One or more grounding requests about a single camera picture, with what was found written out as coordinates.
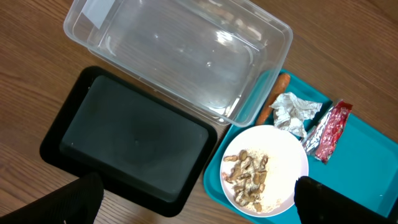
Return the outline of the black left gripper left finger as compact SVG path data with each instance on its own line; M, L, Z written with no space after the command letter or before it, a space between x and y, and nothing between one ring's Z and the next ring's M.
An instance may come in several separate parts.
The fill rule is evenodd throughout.
M97 173L84 177L1 217L4 223L94 222L104 198L104 186Z

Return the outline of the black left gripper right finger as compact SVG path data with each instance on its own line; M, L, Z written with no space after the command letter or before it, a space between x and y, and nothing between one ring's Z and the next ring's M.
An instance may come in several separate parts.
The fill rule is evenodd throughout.
M294 202L302 224L392 223L388 218L308 176L296 181Z

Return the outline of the red foil snack wrapper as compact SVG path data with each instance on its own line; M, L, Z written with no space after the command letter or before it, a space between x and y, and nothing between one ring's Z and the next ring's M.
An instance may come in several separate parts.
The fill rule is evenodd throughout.
M318 124L301 140L306 154L327 164L345 130L352 109L353 105L343 100L330 106Z

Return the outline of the white paper napkin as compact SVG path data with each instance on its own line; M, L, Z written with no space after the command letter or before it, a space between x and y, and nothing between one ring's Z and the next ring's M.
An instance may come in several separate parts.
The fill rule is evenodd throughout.
M270 105L270 108L273 109L274 126L305 138L307 132L304 121L313 119L321 110L322 105L322 103L298 98L292 92L282 93Z

